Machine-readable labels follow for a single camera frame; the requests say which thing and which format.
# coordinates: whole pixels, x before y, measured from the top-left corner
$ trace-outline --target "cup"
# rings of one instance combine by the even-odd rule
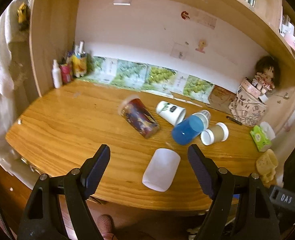
[[[172,129],[173,139],[180,145],[193,141],[204,130],[204,123],[198,115],[190,115]]]
[[[168,121],[171,125],[177,125],[183,121],[186,109],[180,106],[161,101],[156,106],[156,113]]]
[[[214,126],[206,129],[201,133],[201,141],[204,145],[210,145],[217,142],[223,142],[228,138],[228,128],[222,123],[218,122]]]
[[[149,113],[137,95],[126,98],[120,104],[118,113],[145,139],[150,138],[160,129],[158,122]]]
[[[201,110],[197,113],[194,113],[193,115],[196,115],[203,121],[204,129],[207,129],[209,127],[209,120],[211,119],[211,113],[208,110]]]
[[[159,192],[167,191],[173,182],[180,160],[180,155],[172,150],[157,149],[144,172],[142,183]]]
[[[257,172],[262,176],[270,176],[273,174],[278,165],[279,162],[271,149],[268,149],[256,161]]]

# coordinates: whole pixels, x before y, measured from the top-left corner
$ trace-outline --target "paper cup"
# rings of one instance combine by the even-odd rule
[[[204,129],[207,129],[209,127],[209,120],[211,119],[211,114],[209,111],[201,110],[200,112],[194,113],[193,115],[196,115],[203,121]]]
[[[144,172],[142,183],[155,191],[167,191],[173,182],[180,160],[180,155],[172,150],[157,149]]]
[[[227,126],[222,122],[218,122],[201,133],[201,141],[204,145],[223,142],[228,138],[228,134]]]
[[[137,95],[126,98],[120,104],[118,113],[145,139],[150,138],[160,129],[158,122]]]
[[[183,121],[186,114],[186,109],[165,101],[161,101],[156,106],[156,113],[168,121],[171,125],[175,126]]]

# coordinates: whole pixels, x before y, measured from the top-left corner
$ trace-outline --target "white spray bottle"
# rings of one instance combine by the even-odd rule
[[[63,85],[62,74],[56,59],[53,60],[52,76],[53,76],[54,87],[60,88]]]

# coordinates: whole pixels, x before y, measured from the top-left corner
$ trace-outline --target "bag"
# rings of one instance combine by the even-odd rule
[[[234,119],[247,126],[255,126],[266,112],[267,105],[247,93],[240,86],[235,99],[228,106]]]

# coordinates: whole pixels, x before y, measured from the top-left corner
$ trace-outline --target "bookshelf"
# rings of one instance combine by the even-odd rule
[[[287,14],[293,25],[295,26],[295,11],[292,9],[292,7],[289,5],[286,0],[282,0],[282,5],[283,5],[283,15]]]
[[[224,20],[242,31],[270,55],[282,70],[279,91],[268,101],[273,111],[264,119],[279,130],[295,109],[295,56],[279,34],[282,0],[171,0],[190,5]],[[71,49],[79,0],[34,0],[30,49],[34,77],[40,96],[52,87],[52,60]],[[288,93],[290,99],[283,100]]]

